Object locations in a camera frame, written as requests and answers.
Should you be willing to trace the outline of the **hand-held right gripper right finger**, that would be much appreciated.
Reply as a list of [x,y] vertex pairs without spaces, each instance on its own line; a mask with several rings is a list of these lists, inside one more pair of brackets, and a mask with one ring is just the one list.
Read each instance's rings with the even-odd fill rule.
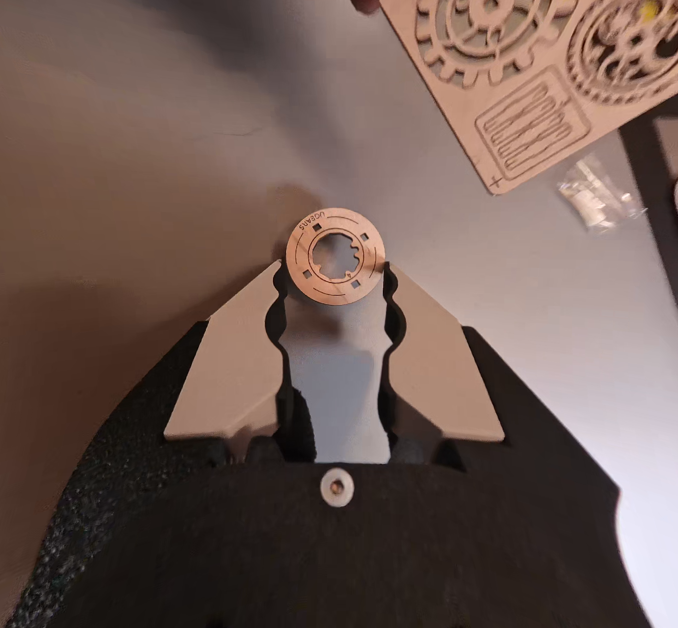
[[391,444],[500,443],[494,404],[460,322],[393,263],[384,270],[385,333],[378,415]]

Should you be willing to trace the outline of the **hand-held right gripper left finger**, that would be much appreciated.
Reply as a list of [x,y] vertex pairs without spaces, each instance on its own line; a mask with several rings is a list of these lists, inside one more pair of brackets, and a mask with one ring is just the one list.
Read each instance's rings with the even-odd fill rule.
[[284,382],[284,357],[266,329],[280,297],[276,260],[215,311],[174,410],[167,440],[271,437],[280,427],[276,396]]

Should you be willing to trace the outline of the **wooden ring disc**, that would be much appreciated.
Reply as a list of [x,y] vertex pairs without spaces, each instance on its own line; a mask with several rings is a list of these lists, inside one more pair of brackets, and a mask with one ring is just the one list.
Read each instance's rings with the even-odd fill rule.
[[[350,240],[357,266],[343,277],[330,278],[314,260],[318,243],[330,235]],[[296,287],[324,305],[344,306],[365,298],[377,286],[385,269],[385,245],[377,228],[361,214],[342,208],[323,208],[304,217],[294,228],[285,249],[285,262]]]

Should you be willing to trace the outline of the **wooden gear parts sheet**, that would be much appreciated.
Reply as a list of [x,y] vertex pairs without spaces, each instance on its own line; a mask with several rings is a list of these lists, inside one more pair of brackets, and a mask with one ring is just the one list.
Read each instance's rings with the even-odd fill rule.
[[677,0],[380,0],[487,190],[677,94]]

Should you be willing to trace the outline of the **small clear plastic bag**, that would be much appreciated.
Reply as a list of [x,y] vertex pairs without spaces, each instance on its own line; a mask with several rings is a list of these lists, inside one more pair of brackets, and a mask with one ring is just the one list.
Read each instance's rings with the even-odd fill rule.
[[584,227],[599,234],[638,219],[647,210],[635,192],[615,183],[593,154],[579,159],[556,183],[556,189]]

